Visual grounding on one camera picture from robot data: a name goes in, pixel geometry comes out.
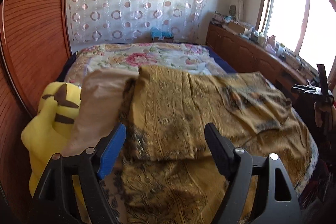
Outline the right hand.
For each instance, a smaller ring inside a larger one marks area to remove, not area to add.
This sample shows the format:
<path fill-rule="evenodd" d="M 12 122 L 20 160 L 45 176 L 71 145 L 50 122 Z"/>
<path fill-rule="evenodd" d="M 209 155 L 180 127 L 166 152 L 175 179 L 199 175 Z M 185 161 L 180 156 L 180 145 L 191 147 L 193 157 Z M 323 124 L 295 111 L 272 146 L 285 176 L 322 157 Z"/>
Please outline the right hand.
<path fill-rule="evenodd" d="M 318 128 L 324 128 L 328 133 L 334 130 L 335 126 L 335 104 L 316 102 L 314 104 L 315 124 Z"/>

